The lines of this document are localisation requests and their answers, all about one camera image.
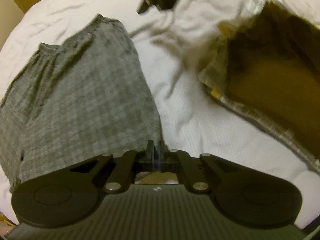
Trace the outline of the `grey checked garment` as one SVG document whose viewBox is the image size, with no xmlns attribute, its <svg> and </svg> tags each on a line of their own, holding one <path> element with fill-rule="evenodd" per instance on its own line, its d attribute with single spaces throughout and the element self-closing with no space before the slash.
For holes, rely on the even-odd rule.
<svg viewBox="0 0 320 240">
<path fill-rule="evenodd" d="M 11 191 L 161 136 L 136 48 L 119 20 L 101 15 L 61 45 L 40 44 L 1 100 L 1 167 Z"/>
</svg>

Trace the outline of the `brown garment with plaid lining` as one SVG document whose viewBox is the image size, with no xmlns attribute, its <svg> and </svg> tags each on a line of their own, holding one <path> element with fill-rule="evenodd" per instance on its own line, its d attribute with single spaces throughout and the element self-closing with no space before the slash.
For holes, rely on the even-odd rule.
<svg viewBox="0 0 320 240">
<path fill-rule="evenodd" d="M 283 0 L 247 0 L 217 25 L 198 78 L 223 107 L 319 171 L 319 24 Z"/>
</svg>

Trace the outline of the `white bed duvet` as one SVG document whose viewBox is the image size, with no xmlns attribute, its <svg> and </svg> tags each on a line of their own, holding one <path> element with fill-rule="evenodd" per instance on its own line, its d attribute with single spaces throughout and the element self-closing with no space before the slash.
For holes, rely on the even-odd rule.
<svg viewBox="0 0 320 240">
<path fill-rule="evenodd" d="M 295 13 L 319 24 L 319 0 L 282 0 Z M 192 155 L 211 153 L 284 178 L 299 188 L 300 228 L 319 215 L 319 176 L 294 153 L 217 105 L 202 89 L 195 68 L 204 39 L 215 25 L 234 18 L 245 0 L 179 0 L 173 11 L 150 9 L 141 0 L 42 0 L 11 32 L 1 49 L 1 92 L 26 65 L 40 43 L 61 44 L 97 15 L 120 20 L 139 53 L 140 63 L 161 116 L 165 142 Z"/>
</svg>

